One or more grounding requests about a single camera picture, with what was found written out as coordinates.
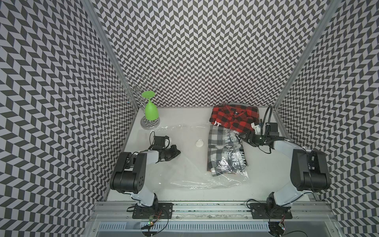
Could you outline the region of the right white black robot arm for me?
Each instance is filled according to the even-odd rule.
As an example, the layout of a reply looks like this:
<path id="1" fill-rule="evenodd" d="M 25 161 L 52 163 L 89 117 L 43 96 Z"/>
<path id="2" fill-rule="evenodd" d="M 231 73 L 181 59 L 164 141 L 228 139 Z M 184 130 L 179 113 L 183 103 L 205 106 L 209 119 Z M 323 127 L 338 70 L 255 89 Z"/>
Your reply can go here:
<path id="1" fill-rule="evenodd" d="M 290 205 L 307 194 L 327 190 L 331 178 L 326 154 L 319 150 L 307 150 L 290 139 L 280 136 L 266 124 L 266 131 L 257 134 L 249 131 L 239 135 L 245 143 L 253 146 L 268 146 L 290 159 L 290 181 L 280 190 L 272 192 L 266 200 L 267 211 L 289 209 Z"/>

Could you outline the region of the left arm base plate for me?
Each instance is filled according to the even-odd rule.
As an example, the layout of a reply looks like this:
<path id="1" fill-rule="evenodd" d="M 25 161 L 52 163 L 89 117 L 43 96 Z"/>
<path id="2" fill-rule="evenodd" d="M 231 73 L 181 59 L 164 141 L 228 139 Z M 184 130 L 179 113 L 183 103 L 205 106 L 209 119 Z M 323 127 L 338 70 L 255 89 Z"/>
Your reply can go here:
<path id="1" fill-rule="evenodd" d="M 152 207 L 141 207 L 137 204 L 134 206 L 132 212 L 133 219 L 148 219 L 150 216 L 160 219 L 171 219 L 173 211 L 173 203 L 171 202 L 159 202 L 158 205 Z"/>

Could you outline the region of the black white checked shirt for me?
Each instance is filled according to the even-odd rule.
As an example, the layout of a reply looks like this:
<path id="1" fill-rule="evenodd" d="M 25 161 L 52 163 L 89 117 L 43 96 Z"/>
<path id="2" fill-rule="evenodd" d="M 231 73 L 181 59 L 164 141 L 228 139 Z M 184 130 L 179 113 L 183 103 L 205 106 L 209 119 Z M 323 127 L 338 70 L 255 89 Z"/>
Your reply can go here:
<path id="1" fill-rule="evenodd" d="M 212 176 L 246 175 L 247 161 L 239 133 L 211 125 L 208 135 L 207 170 Z"/>

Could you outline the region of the red black printed shirt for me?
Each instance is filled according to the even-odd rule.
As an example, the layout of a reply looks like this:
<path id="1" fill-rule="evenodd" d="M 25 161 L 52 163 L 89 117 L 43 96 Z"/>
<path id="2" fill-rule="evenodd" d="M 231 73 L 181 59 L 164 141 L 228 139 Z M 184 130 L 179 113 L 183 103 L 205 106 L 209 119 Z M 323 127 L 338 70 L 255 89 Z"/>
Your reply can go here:
<path id="1" fill-rule="evenodd" d="M 256 106 L 218 105 L 212 109 L 209 122 L 239 133 L 254 131 L 260 123 L 259 110 Z"/>

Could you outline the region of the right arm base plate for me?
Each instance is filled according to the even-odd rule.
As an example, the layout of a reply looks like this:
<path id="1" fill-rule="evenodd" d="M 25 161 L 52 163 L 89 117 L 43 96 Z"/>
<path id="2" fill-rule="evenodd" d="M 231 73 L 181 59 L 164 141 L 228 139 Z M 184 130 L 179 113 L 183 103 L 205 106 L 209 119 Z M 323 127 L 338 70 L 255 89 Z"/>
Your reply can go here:
<path id="1" fill-rule="evenodd" d="M 263 203 L 250 203 L 248 207 L 251 210 L 253 219 L 292 219 L 290 207 L 274 206 L 270 208 Z"/>

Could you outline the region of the clear plastic vacuum bag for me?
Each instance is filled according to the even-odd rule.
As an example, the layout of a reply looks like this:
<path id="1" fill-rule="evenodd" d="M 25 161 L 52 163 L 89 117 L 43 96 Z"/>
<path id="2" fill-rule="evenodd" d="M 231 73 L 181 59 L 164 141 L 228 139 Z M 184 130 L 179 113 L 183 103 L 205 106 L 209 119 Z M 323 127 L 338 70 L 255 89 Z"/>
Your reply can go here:
<path id="1" fill-rule="evenodd" d="M 212 176 L 207 170 L 210 126 L 210 123 L 178 124 L 155 129 L 152 132 L 140 132 L 139 135 L 146 139 L 146 145 L 151 145 L 155 136 L 168 136 L 170 146 L 176 145 L 181 151 L 178 157 L 169 162 L 148 165 L 146 186 L 157 192 L 163 189 L 230 188 L 247 183 L 248 166 L 245 176 L 237 174 Z M 200 148 L 195 145 L 199 139 L 204 142 Z"/>

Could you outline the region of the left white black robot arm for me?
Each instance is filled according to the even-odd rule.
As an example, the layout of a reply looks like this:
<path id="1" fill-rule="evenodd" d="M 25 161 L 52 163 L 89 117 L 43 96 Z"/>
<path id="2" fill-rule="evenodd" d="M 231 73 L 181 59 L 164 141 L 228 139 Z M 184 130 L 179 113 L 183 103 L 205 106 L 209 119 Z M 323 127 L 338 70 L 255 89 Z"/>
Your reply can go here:
<path id="1" fill-rule="evenodd" d="M 148 165 L 169 162 L 181 151 L 176 145 L 160 150 L 122 152 L 116 162 L 110 179 L 110 188 L 121 194 L 130 195 L 142 208 L 158 208 L 158 197 L 145 186 Z"/>

